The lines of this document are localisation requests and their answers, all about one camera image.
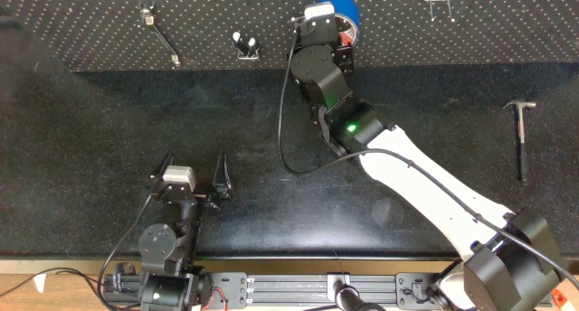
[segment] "robotic arm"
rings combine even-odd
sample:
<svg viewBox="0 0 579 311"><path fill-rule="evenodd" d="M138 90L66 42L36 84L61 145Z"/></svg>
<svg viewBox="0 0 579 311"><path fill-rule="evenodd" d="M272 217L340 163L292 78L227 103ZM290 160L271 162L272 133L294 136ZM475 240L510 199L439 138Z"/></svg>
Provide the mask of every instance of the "robotic arm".
<svg viewBox="0 0 579 311"><path fill-rule="evenodd" d="M346 84L353 71L353 47L337 35L336 20L331 0L307 6L304 17L294 19L296 39L289 55L289 71L322 140L337 156L366 149L401 156L373 153L359 159L366 173L399 193L459 252L460 260L432 288L441 306L532 310L564 278L543 259L477 221L442 187L492 225L560 262L545 219L528 209L514 214L474 192L421 152L401 128L358 100Z"/></svg>

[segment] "white tape piece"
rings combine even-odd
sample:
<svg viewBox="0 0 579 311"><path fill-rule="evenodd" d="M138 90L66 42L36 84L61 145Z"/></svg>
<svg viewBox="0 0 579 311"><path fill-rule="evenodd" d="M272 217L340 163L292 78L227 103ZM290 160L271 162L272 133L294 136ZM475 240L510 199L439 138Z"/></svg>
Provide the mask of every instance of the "white tape piece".
<svg viewBox="0 0 579 311"><path fill-rule="evenodd" d="M44 292L44 282L46 281L46 274L34 276L34 284L36 285L36 290L38 293Z"/></svg>

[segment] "pegboard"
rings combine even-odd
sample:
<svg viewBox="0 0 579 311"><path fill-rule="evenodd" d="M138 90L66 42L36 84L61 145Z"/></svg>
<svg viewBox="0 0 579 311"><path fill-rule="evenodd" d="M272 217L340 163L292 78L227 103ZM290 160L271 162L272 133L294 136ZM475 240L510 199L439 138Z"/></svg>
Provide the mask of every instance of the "pegboard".
<svg viewBox="0 0 579 311"><path fill-rule="evenodd" d="M284 68L292 16L317 0L0 0L71 71L168 70L168 51L138 10L154 2L159 28L186 70ZM355 0L356 66L579 61L578 0ZM261 43L239 61L232 34Z"/></svg>

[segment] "black countertop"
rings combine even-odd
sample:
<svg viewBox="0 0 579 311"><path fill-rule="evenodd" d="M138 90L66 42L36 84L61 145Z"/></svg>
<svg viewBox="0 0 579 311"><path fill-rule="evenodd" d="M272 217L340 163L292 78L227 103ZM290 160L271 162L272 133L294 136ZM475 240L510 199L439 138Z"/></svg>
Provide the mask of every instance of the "black countertop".
<svg viewBox="0 0 579 311"><path fill-rule="evenodd" d="M6 80L0 100L0 252L5 259L106 256L133 219L143 180L169 148L210 184L227 152L235 198L205 215L199 258L447 259L452 246L410 204L344 163L298 179L276 150L283 71L70 74L48 64ZM523 64L356 70L351 87L431 159L513 211L546 217L579 257L579 66ZM516 98L530 185L517 180ZM300 169L333 159L289 87L285 151ZM163 219L146 211L120 254Z"/></svg>

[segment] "metal tool hanging on pegboard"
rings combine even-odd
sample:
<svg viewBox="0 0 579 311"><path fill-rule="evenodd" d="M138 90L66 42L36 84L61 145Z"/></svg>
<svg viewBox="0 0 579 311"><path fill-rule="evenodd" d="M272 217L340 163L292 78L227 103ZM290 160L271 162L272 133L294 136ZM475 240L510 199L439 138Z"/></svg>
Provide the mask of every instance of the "metal tool hanging on pegboard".
<svg viewBox="0 0 579 311"><path fill-rule="evenodd" d="M171 52L171 62L173 63L173 67L180 67L181 61L179 60L179 55L177 54L176 50L173 48L171 43L165 38L163 34L158 30L157 26L155 25L155 16L153 15L153 8L155 7L154 3L144 3L140 5L140 12L141 18L145 21L145 25L148 26L153 30L153 33L157 36L157 38L163 43L163 45Z"/></svg>

